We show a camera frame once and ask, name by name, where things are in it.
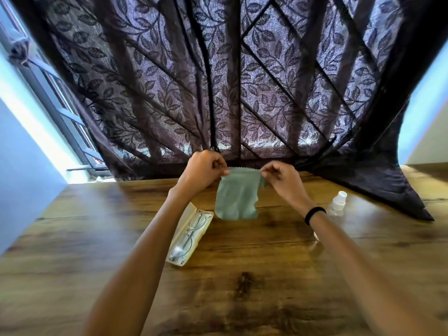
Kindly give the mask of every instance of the wood grain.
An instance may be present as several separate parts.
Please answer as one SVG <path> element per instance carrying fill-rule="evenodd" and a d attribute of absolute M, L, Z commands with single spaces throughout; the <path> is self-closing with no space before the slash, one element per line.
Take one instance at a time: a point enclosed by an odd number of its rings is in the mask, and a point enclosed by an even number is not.
<path fill-rule="evenodd" d="M 338 224 L 446 320 L 448 166 L 443 171 L 439 165 L 435 176 L 430 167 L 423 169 L 403 170 L 434 223 L 319 177 L 304 182 L 321 206 L 347 191 Z M 77 335 L 99 291 L 175 183 L 68 186 L 0 259 L 0 335 Z M 194 205 L 213 210 L 216 186 L 194 198 Z M 215 217 L 187 265 L 166 264 L 143 335 L 370 335 L 303 219 L 269 188 L 260 191 L 256 207 L 256 220 Z"/>

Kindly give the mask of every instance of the black wristband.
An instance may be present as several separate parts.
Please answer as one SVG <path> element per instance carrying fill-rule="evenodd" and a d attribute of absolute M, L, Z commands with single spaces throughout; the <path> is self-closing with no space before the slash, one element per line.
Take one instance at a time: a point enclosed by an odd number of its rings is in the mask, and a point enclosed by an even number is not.
<path fill-rule="evenodd" d="M 323 212 L 327 213 L 323 207 L 320 207 L 320 206 L 313 207 L 312 209 L 310 209 L 310 211 L 305 216 L 306 225 L 310 225 L 311 217 L 313 216 L 313 214 L 315 214 L 316 212 L 319 212 L 319 211 L 323 211 Z"/>

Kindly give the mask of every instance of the microfiber cloth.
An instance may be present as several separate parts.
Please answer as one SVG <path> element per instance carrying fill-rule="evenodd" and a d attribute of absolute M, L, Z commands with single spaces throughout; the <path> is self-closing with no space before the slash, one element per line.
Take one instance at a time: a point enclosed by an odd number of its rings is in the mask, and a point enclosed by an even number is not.
<path fill-rule="evenodd" d="M 229 168 L 216 193 L 215 213 L 223 220 L 257 218 L 255 203 L 258 188 L 265 185 L 260 170 L 253 168 Z"/>

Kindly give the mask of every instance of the curtain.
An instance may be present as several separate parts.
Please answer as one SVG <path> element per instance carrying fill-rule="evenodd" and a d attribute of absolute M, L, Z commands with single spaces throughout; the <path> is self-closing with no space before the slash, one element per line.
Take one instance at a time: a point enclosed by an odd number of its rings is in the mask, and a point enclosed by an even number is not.
<path fill-rule="evenodd" d="M 283 160 L 431 219 L 396 160 L 427 64 L 384 99 L 434 0 L 11 1 L 117 180 L 175 177 L 212 149 L 231 166 Z"/>

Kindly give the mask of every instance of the open glasses case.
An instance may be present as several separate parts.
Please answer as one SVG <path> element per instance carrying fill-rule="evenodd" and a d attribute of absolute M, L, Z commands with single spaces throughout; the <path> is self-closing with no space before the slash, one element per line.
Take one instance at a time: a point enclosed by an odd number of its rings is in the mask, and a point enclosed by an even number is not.
<path fill-rule="evenodd" d="M 198 210 L 189 203 L 177 224 L 166 261 L 177 266 L 184 266 L 212 219 L 213 212 Z"/>

